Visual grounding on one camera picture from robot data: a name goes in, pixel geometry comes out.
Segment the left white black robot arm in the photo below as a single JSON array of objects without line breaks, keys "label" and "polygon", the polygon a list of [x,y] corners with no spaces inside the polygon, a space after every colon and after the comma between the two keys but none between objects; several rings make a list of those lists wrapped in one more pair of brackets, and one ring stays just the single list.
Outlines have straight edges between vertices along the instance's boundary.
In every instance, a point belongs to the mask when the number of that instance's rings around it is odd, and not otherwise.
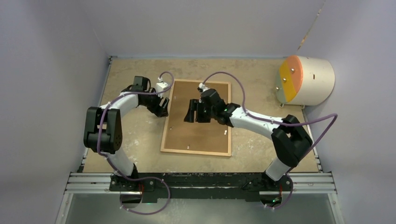
[{"label": "left white black robot arm", "polygon": [[86,112],[84,146],[105,158],[113,168],[114,174],[122,177],[121,185],[128,191],[138,188],[142,178],[138,176],[137,167],[121,148],[123,141],[123,116],[131,110],[143,106],[156,117],[168,116],[169,98],[164,93],[169,91],[175,79],[170,83],[159,75],[153,85],[148,77],[135,76],[132,84],[123,89],[113,100],[100,107],[89,107]]}]

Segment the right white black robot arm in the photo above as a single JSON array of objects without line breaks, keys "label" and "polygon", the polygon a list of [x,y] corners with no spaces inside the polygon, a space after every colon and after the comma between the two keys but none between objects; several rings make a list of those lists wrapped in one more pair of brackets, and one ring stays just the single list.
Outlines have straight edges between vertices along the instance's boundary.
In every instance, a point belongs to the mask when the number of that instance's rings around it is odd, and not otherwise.
[{"label": "right white black robot arm", "polygon": [[313,145],[293,115],[278,118],[249,112],[239,104],[226,103],[215,89],[202,85],[198,91],[200,98],[190,100],[185,122],[209,123],[215,120],[221,125],[249,130],[272,140],[276,157],[262,174],[266,189],[273,190],[279,186],[281,178],[299,164]]}]

